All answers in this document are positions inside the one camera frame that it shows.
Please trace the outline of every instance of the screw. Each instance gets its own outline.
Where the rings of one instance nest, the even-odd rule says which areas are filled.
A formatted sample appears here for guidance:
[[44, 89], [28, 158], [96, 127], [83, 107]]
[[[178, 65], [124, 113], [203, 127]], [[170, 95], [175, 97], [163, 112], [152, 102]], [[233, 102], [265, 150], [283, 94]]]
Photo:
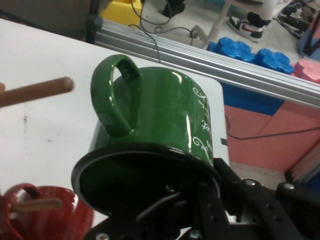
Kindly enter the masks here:
[[295, 189], [295, 186], [293, 186], [293, 185], [290, 184], [290, 183], [285, 183], [283, 186], [284, 186], [286, 189], [290, 189], [290, 190]]
[[250, 180], [250, 179], [245, 180], [245, 184], [250, 185], [250, 186], [256, 185], [255, 181]]
[[101, 232], [95, 236], [95, 240], [110, 240], [110, 237], [108, 234]]
[[168, 193], [168, 194], [173, 194], [176, 190], [172, 187], [172, 186], [165, 186], [165, 191]]
[[201, 239], [201, 234], [200, 234], [200, 231], [199, 230], [192, 230], [190, 233], [189, 233], [189, 238], [192, 239], [192, 240], [199, 240]]

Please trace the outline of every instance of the black cable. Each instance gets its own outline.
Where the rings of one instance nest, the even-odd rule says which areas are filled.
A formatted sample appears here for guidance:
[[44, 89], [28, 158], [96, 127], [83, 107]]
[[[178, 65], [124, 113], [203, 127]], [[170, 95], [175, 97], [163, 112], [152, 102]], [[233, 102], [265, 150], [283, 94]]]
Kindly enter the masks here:
[[154, 39], [153, 36], [151, 36], [149, 33], [147, 33], [145, 30], [143, 30], [141, 27], [139, 27], [138, 25], [136, 24], [130, 24], [129, 27], [131, 26], [134, 26], [138, 29], [140, 29], [142, 32], [144, 32], [149, 38], [151, 38], [154, 42], [154, 45], [155, 45], [155, 50], [156, 50], [156, 53], [158, 55], [158, 60], [159, 60], [159, 63], [161, 63], [161, 60], [160, 60], [160, 52], [159, 52], [159, 48], [158, 48], [158, 44], [157, 44], [157, 41]]
[[[159, 48], [158, 48], [158, 45], [157, 45], [157, 42], [156, 40], [150, 35], [150, 34], [165, 34], [165, 33], [168, 33], [172, 30], [176, 30], [176, 29], [184, 29], [184, 30], [187, 30], [189, 33], [190, 33], [190, 36], [191, 36], [191, 43], [190, 45], [192, 46], [193, 42], [194, 42], [194, 39], [192, 37], [192, 31], [186, 27], [183, 27], [183, 26], [177, 26], [177, 27], [173, 27], [173, 28], [170, 28], [168, 30], [164, 30], [164, 28], [161, 26], [161, 25], [165, 25], [165, 24], [168, 24], [171, 19], [172, 19], [172, 8], [168, 2], [168, 0], [165, 0], [166, 4], [168, 5], [168, 8], [169, 8], [169, 13], [170, 13], [170, 17], [167, 21], [165, 22], [161, 22], [161, 23], [158, 23], [158, 22], [151, 22], [147, 19], [145, 19], [144, 17], [142, 17], [143, 15], [143, 11], [144, 11], [144, 6], [145, 4], [142, 5], [142, 8], [141, 8], [141, 14], [139, 14], [134, 6], [134, 3], [133, 3], [133, 0], [130, 0], [130, 3], [131, 3], [131, 6], [132, 6], [132, 9], [134, 11], [134, 13], [139, 17], [139, 23], [140, 23], [140, 27], [135, 25], [135, 24], [130, 24], [130, 26], [135, 26], [137, 27], [138, 29], [140, 29], [142, 32], [144, 32], [148, 37], [150, 37], [153, 42], [154, 42], [154, 45], [155, 45], [155, 48], [156, 48], [156, 51], [157, 51], [157, 55], [158, 55], [158, 60], [159, 60], [159, 63], [161, 63], [161, 59], [160, 59], [160, 52], [159, 52]], [[150, 23], [150, 24], [153, 24], [153, 25], [158, 25], [157, 27], [154, 28], [154, 32], [152, 31], [148, 31], [144, 26], [143, 26], [143, 23], [142, 23], [142, 20], [147, 22], [147, 23]]]
[[238, 137], [238, 136], [234, 136], [231, 133], [229, 133], [229, 130], [231, 128], [230, 121], [229, 121], [227, 115], [224, 115], [224, 117], [225, 117], [226, 124], [227, 124], [226, 134], [229, 137], [237, 139], [237, 140], [263, 139], [263, 138], [271, 138], [271, 137], [277, 137], [277, 136], [283, 136], [283, 135], [302, 134], [302, 133], [320, 130], [320, 127], [313, 127], [313, 128], [299, 130], [299, 131], [279, 132], [279, 133], [273, 133], [273, 134], [261, 135], [261, 136]]

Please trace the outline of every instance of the mug rim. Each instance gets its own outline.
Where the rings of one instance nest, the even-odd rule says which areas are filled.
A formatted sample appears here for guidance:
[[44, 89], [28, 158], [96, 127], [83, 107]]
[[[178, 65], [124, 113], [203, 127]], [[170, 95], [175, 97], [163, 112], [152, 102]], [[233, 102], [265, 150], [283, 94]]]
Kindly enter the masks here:
[[80, 179], [82, 173], [91, 164], [103, 160], [107, 157], [120, 156], [125, 154], [154, 154], [170, 158], [180, 164], [187, 164], [192, 167], [193, 170], [200, 173], [205, 178], [210, 179], [216, 178], [218, 176], [217, 171], [214, 167], [209, 165], [205, 160], [193, 155], [192, 153], [185, 152], [181, 149], [156, 143], [123, 143], [115, 144], [106, 148], [99, 148], [87, 153], [83, 156], [74, 166], [71, 174], [71, 184], [75, 194], [88, 206], [93, 208], [95, 211], [100, 212], [104, 215], [109, 216], [110, 213], [107, 211], [102, 211], [100, 208], [93, 206], [87, 201], [86, 196], [81, 191]]

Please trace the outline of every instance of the shoe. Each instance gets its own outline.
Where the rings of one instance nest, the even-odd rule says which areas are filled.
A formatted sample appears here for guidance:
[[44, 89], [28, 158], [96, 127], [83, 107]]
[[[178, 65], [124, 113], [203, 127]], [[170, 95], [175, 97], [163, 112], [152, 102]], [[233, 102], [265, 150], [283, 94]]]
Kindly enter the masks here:
[[248, 20], [240, 20], [234, 16], [229, 18], [227, 25], [237, 34], [249, 39], [254, 43], [259, 42], [262, 37], [262, 33], [264, 32], [263, 27], [255, 27], [250, 24]]
[[186, 1], [183, 1], [182, 3], [179, 4], [170, 4], [171, 7], [171, 12], [172, 14], [170, 15], [170, 10], [169, 10], [169, 6], [168, 4], [165, 5], [165, 8], [162, 12], [162, 15], [166, 16], [167, 18], [173, 18], [175, 15], [182, 13], [185, 8], [186, 8]]

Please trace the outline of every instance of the table surface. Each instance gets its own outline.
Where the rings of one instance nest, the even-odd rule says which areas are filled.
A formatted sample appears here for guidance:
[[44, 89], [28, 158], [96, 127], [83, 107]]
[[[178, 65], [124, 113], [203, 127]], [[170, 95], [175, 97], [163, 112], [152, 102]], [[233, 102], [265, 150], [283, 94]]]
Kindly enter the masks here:
[[[94, 69], [116, 51], [0, 19], [0, 82], [7, 90], [60, 77], [75, 89], [63, 95], [0, 110], [0, 190], [18, 183], [72, 189], [71, 172], [88, 152], [97, 116], [90, 96]], [[131, 57], [138, 67], [161, 64]], [[213, 152], [229, 163], [221, 85], [212, 78], [185, 73], [203, 89], [211, 113]], [[96, 214], [94, 225], [104, 216]]]

